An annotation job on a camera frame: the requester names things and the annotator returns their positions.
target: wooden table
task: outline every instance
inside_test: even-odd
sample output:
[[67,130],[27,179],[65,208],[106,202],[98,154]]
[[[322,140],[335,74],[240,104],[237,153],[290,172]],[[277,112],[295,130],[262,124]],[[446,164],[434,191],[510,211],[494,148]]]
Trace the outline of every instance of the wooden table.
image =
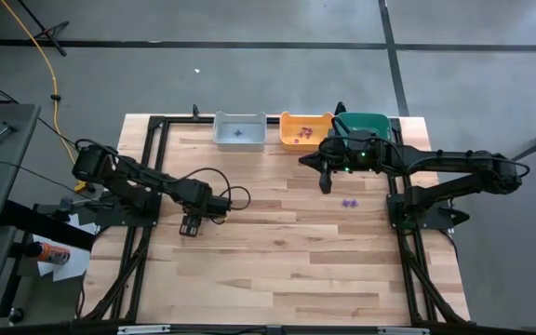
[[[149,116],[126,116],[121,154],[140,160]],[[400,120],[406,144],[431,150],[423,118]],[[191,238],[178,234],[181,207],[164,197],[148,252],[138,322],[409,324],[398,243],[385,210],[385,175],[334,174],[332,193],[324,195],[319,174],[298,163],[301,154],[282,149],[278,126],[269,125],[263,153],[234,154],[216,149],[212,125],[171,125],[165,172],[178,177],[196,168],[218,168],[232,185],[247,187],[253,200],[248,209],[231,212],[223,225],[204,222],[200,235]],[[210,183],[215,194],[226,188],[214,172],[195,177]],[[412,182],[432,185],[437,176],[417,173]],[[243,192],[234,191],[233,197],[236,206],[245,203]],[[344,199],[356,199],[359,205],[345,208]],[[115,280],[125,234],[123,227],[111,228],[93,248],[84,313]],[[423,243],[433,282],[468,319],[451,244],[437,231],[423,231]],[[421,286],[415,289],[425,315]],[[124,311],[130,294],[128,283]]]

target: gray floor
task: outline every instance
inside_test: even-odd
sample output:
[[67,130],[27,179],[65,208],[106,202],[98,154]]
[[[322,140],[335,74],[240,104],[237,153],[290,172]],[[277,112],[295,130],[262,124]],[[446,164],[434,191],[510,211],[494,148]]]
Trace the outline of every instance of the gray floor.
[[[9,0],[20,12],[20,8]],[[70,20],[73,39],[382,43],[377,0],[27,1],[45,24]],[[389,0],[397,43],[536,45],[536,0]],[[21,12],[21,17],[29,22]],[[29,25],[36,32],[34,25]],[[23,38],[0,5],[0,37]],[[72,139],[117,142],[127,113],[349,110],[398,115],[386,51],[291,49],[47,49],[60,85],[60,126]],[[426,118],[435,148],[486,149],[508,156],[536,136],[536,53],[398,52],[412,116]],[[50,75],[36,49],[0,47],[0,88],[39,104],[51,121]],[[68,186],[71,164],[39,126],[24,166]],[[21,173],[12,197],[51,203],[67,194]],[[457,229],[461,272],[473,320],[524,327],[482,280],[489,244],[476,222]],[[72,317],[78,281],[26,280],[18,297],[26,323]],[[63,291],[66,299],[51,292]],[[28,304],[29,297],[39,297]],[[43,318],[39,311],[48,311]]]

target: orange bin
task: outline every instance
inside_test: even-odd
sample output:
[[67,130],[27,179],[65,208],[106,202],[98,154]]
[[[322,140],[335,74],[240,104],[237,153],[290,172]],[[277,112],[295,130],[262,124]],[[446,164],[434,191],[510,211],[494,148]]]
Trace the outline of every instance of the orange bin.
[[332,128],[332,113],[316,115],[280,115],[280,141],[287,151],[312,152]]

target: white paper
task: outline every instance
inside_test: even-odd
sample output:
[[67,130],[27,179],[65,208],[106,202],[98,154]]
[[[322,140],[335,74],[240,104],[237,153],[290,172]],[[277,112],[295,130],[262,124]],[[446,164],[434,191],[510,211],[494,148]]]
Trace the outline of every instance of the white paper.
[[[71,215],[70,221],[67,224],[70,224],[73,227],[77,227],[93,235],[95,234],[95,230],[97,230],[98,228],[98,226],[94,223],[89,223],[81,226],[77,214]],[[53,281],[83,275],[88,266],[90,265],[90,252],[86,250],[66,246],[38,235],[35,235],[33,239],[34,242],[49,243],[51,246],[63,247],[70,250],[70,259],[63,265],[51,264],[42,261],[38,262],[38,271],[40,275],[46,275],[50,272],[53,272]]]

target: white bin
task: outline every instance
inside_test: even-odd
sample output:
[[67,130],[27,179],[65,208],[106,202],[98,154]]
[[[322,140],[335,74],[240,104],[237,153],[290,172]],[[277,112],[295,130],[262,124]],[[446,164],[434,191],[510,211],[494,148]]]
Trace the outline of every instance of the white bin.
[[224,152],[260,153],[266,142],[266,114],[216,112],[213,139]]

